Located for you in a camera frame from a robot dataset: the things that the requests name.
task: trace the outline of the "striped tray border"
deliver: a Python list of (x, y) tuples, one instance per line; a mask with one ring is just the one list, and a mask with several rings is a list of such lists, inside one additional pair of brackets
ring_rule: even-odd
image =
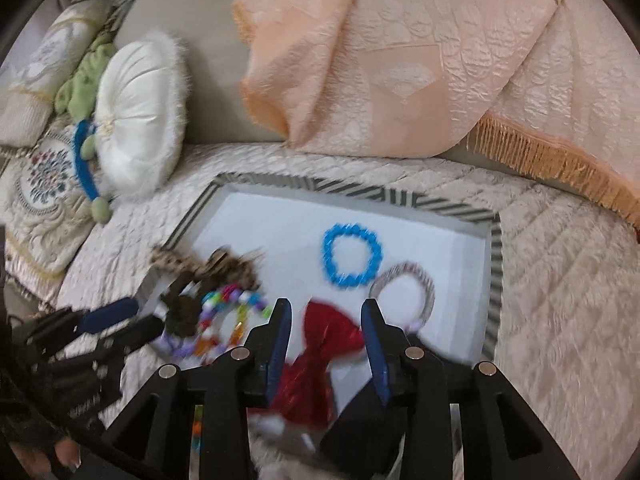
[[(498, 343), (500, 329), (500, 311), (502, 308), (502, 231), (500, 215), (489, 209), (478, 209), (467, 204), (456, 203), (444, 198), (435, 198), (421, 193), (393, 189), (384, 186), (367, 186), (356, 182), (313, 178), (308, 176), (282, 175), (273, 173), (220, 173), (217, 175), (200, 197), (182, 218), (174, 232), (165, 243), (168, 249), (175, 249), (195, 218), (202, 211), (214, 193), (225, 184), (257, 184), (261, 186), (289, 187), (319, 193), (340, 194), (362, 200), (388, 203), (397, 207), (410, 207), (423, 211), (432, 211), (439, 215), (459, 218), (466, 222), (487, 222), (491, 229), (491, 281), (489, 289), (489, 306), (487, 323), (484, 330), (482, 359), (492, 361), (495, 346)], [(145, 278), (139, 292), (153, 288), (159, 278), (159, 272), (151, 269), (148, 279)]]

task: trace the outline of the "white tray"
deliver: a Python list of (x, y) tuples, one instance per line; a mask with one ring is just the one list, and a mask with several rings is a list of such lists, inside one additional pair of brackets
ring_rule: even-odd
[[(340, 290), (322, 268), (321, 242), (335, 223), (374, 231), (383, 248), (380, 272), (405, 260), (433, 278), (435, 304), (420, 337), (442, 354), (474, 364), (494, 357), (500, 321), (502, 256), (497, 214), (416, 193), (337, 180), (273, 174), (220, 174), (166, 243), (205, 261), (218, 247), (236, 254), (258, 250), (261, 291), (273, 304), (288, 298), (293, 321), (287, 359), (303, 350), (302, 319), (311, 298), (327, 300), (360, 323), (369, 286)], [(359, 240), (339, 238), (342, 272), (360, 272), (369, 256)], [(158, 295), (174, 277), (151, 270), (138, 291), (141, 315), (161, 313)], [(423, 302), (408, 276), (383, 290), (387, 322), (406, 325)], [(233, 320), (229, 319), (228, 327)], [(330, 368), (338, 412), (370, 378), (366, 356)]]

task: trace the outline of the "green plush toy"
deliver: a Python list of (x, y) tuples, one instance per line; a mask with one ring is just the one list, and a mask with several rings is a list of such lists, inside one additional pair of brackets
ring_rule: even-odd
[(91, 202), (91, 215), (94, 222), (98, 224), (106, 224), (111, 220), (111, 206), (107, 199), (99, 196)]
[(95, 135), (88, 136), (80, 147), (82, 160), (91, 160), (95, 156)]
[(100, 78), (109, 60), (116, 53), (116, 46), (111, 41), (111, 35), (106, 32), (91, 44), (76, 72), (56, 94), (54, 106), (57, 114), (68, 112), (76, 123), (91, 116), (95, 108)]

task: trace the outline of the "embroidered cushion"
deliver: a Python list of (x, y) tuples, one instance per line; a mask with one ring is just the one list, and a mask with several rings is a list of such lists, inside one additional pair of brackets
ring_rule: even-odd
[(91, 232), (91, 204), (76, 180), (68, 115), (56, 118), (30, 157), (2, 176), (6, 269), (41, 300), (54, 303), (66, 267)]

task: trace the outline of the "blue beaded bracelet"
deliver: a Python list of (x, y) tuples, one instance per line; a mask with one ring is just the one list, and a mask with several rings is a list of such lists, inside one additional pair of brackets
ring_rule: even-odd
[[(355, 236), (369, 244), (369, 265), (360, 274), (340, 274), (334, 262), (334, 241), (338, 236)], [(324, 233), (322, 240), (322, 262), (327, 278), (340, 288), (352, 288), (372, 282), (382, 262), (382, 247), (376, 234), (358, 224), (336, 224)]]

